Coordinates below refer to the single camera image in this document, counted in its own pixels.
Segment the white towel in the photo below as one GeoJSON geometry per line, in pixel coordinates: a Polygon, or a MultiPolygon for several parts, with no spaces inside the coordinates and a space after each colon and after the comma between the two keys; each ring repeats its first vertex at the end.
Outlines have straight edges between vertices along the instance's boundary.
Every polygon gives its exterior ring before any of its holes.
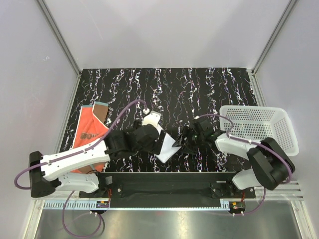
{"type": "Polygon", "coordinates": [[[159,154],[155,154],[155,157],[160,160],[161,163],[166,163],[175,153],[177,153],[181,146],[173,147],[176,141],[166,133],[159,154]]]}

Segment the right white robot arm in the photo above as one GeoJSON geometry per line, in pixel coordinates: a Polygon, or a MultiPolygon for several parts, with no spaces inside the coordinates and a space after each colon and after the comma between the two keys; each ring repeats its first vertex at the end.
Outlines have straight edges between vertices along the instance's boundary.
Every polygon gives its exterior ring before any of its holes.
{"type": "Polygon", "coordinates": [[[228,195],[234,198],[255,186],[274,190],[291,180],[296,169],[275,139],[255,141],[234,137],[228,131],[214,129],[208,119],[198,118],[184,127],[172,147],[181,147],[186,154],[195,154],[200,147],[206,147],[248,160],[251,168],[238,172],[226,185],[228,195]]]}

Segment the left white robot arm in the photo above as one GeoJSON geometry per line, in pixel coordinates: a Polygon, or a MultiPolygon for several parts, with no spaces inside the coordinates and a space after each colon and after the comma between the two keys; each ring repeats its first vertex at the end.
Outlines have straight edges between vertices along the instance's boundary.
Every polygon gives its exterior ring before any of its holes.
{"type": "Polygon", "coordinates": [[[109,130],[103,139],[58,154],[29,155],[30,193],[41,198],[55,191],[82,191],[103,197],[108,190],[105,180],[94,173],[77,174],[73,170],[100,162],[128,158],[140,152],[160,154],[165,131],[159,126],[135,125],[132,129],[109,130]]]}

